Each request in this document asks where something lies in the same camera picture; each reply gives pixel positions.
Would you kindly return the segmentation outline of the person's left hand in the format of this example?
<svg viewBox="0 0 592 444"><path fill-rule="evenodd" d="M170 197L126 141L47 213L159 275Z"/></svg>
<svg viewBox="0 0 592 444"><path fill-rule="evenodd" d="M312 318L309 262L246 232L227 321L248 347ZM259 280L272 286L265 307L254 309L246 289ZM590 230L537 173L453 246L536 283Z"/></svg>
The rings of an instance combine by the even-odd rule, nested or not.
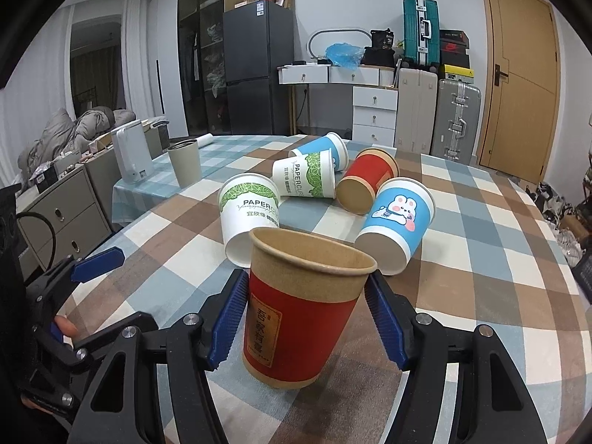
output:
<svg viewBox="0 0 592 444"><path fill-rule="evenodd" d="M61 315L56 315L54 318L54 324L59 329L59 331L68 338L74 338L78 335L78 329L66 317L63 317ZM44 412L46 414L50 414L49 410L38 406L37 404L30 401L28 398L26 398L24 396L21 397L21 401L26 407L28 407L30 409L36 409L36 410L39 410L39 411Z"/></svg>

